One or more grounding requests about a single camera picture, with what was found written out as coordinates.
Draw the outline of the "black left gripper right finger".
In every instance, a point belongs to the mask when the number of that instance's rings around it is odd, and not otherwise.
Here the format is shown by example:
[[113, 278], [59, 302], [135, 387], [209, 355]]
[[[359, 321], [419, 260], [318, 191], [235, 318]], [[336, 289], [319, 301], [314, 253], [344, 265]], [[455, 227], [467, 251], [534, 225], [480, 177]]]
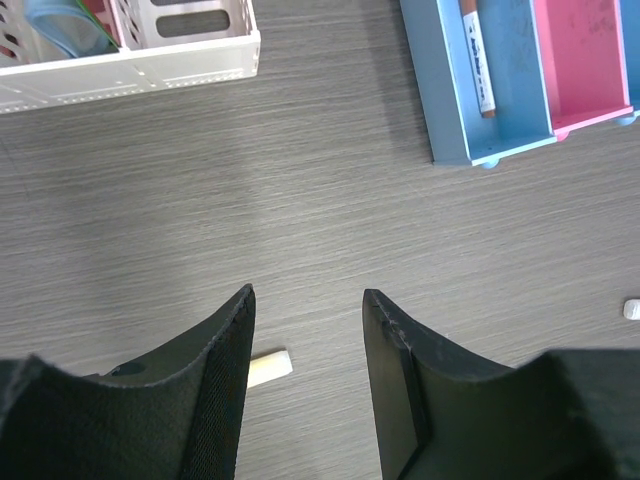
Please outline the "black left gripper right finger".
[[551, 349], [510, 368], [368, 289], [363, 334], [386, 479], [635, 479], [639, 353]]

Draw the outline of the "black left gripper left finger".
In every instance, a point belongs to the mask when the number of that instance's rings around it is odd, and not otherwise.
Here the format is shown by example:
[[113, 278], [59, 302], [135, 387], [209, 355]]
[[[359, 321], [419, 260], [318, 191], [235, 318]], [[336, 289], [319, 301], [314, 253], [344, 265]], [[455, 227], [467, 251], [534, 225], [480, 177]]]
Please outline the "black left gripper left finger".
[[211, 316], [99, 375], [1, 363], [5, 479], [231, 479], [255, 328], [244, 286]]

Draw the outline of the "light blue drawer box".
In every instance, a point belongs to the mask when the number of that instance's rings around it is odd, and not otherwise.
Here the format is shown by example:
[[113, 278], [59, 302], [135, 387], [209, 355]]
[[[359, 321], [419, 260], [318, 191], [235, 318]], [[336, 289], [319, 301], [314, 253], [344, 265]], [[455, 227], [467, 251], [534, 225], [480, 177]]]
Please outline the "light blue drawer box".
[[639, 0], [621, 0], [621, 20], [625, 49], [627, 80], [630, 104], [633, 112], [616, 119], [622, 126], [632, 124], [639, 117], [640, 89], [640, 2]]
[[530, 1], [404, 1], [433, 160], [493, 167], [555, 142]]

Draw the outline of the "pink drawer box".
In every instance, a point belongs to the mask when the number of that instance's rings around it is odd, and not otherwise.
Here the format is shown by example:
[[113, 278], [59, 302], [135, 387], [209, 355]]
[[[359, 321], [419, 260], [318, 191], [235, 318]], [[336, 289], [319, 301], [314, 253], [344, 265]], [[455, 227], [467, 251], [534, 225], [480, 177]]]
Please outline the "pink drawer box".
[[532, 5], [557, 140], [631, 114], [620, 3], [534, 1]]

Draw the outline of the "brown capped white marker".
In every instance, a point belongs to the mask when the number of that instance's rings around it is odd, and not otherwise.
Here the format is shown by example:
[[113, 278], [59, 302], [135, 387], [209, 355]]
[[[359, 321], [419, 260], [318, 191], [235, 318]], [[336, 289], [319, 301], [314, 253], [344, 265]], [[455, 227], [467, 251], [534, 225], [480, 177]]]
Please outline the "brown capped white marker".
[[459, 7], [480, 114], [483, 118], [493, 118], [496, 115], [496, 103], [480, 24], [478, 2], [460, 0]]

